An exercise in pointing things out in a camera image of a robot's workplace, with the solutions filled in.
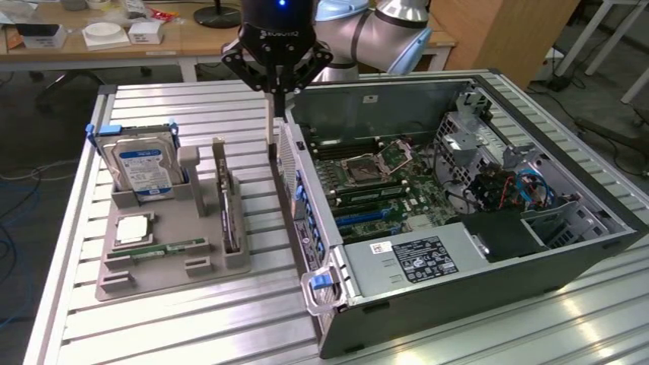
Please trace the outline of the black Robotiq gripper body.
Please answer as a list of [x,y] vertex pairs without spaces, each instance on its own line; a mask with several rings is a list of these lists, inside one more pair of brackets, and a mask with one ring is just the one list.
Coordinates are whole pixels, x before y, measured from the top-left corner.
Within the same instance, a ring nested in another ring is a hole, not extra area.
[[316,44],[313,1],[242,1],[240,47],[261,70],[244,66],[244,81],[254,90],[289,92],[298,77],[294,67]]

